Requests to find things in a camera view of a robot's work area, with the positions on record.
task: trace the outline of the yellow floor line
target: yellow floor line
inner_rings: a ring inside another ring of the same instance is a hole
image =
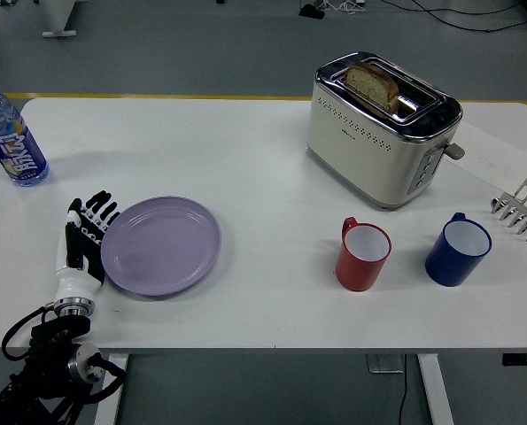
[[[131,93],[5,93],[10,99],[38,97],[81,97],[106,99],[231,99],[231,100],[311,100],[306,96],[240,96],[240,95],[139,95]]]
[[[240,95],[139,95],[131,93],[6,93],[10,99],[37,99],[38,97],[81,97],[109,99],[228,99],[228,100],[311,100],[307,96],[240,96]],[[527,100],[460,100],[460,102],[526,104]]]

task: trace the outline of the red mug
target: red mug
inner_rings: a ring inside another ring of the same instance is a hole
[[[391,239],[378,226],[344,220],[336,277],[349,290],[368,290],[391,253]]]

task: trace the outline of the paper sheet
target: paper sheet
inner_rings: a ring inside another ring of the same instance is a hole
[[[453,141],[466,151],[466,155],[456,161],[445,158],[502,191],[513,195],[527,178],[526,152],[469,123],[460,124]]]

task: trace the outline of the toaster logo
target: toaster logo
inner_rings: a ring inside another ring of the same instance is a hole
[[[342,133],[344,133],[345,135],[349,135],[353,140],[355,140],[355,137],[352,136],[351,134],[349,134],[349,133],[345,130],[345,128],[342,128]]]

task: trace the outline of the toaster vent holes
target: toaster vent holes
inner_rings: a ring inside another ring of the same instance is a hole
[[[379,139],[376,135],[372,135],[371,132],[366,131],[364,128],[354,123],[352,119],[345,116],[341,111],[329,104],[326,100],[318,97],[318,104],[320,104],[324,109],[328,110],[328,112],[337,117],[339,120],[342,120],[349,128],[357,131],[360,135],[365,136],[367,140],[371,141],[374,145],[379,146],[388,152],[391,150],[391,146],[388,143]]]

